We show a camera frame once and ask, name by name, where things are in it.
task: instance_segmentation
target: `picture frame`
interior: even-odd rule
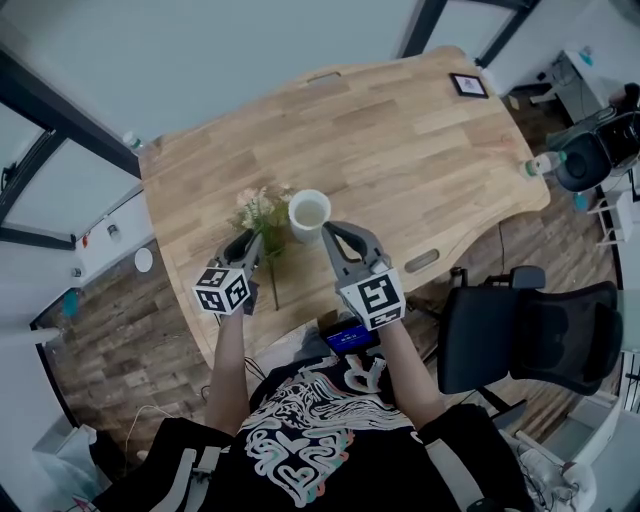
[[[449,77],[460,96],[485,99],[489,97],[479,76],[449,73]]]

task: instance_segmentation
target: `black t-shirt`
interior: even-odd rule
[[[346,356],[271,372],[235,438],[166,419],[145,463],[94,500],[102,512],[150,510],[167,494],[185,448],[224,447],[201,511],[365,510],[419,506],[456,511],[425,446],[442,439],[482,493],[533,510],[518,463],[484,409],[460,405],[420,432],[394,404],[386,362]]]

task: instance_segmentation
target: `graphic print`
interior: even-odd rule
[[[324,494],[327,478],[349,459],[346,449],[355,431],[413,430],[404,414],[374,394],[386,362],[377,358],[365,370],[357,356],[346,359],[344,382],[358,393],[341,391],[314,372],[320,365],[302,368],[241,429],[250,430],[245,451],[257,461],[256,473],[283,489],[298,508]],[[326,358],[323,363],[335,361]]]

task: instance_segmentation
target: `table handle slot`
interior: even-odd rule
[[[413,258],[412,260],[407,261],[404,265],[405,271],[409,272],[409,274],[413,274],[418,270],[422,270],[423,268],[435,263],[440,259],[440,251],[438,249],[431,249],[425,253],[422,253],[420,256]]]

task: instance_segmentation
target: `shoulder strap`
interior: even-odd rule
[[[471,505],[484,498],[473,475],[447,443],[438,439],[426,448],[429,459],[447,484],[462,512],[467,512]],[[508,511],[518,512],[515,509],[505,509],[505,512]]]

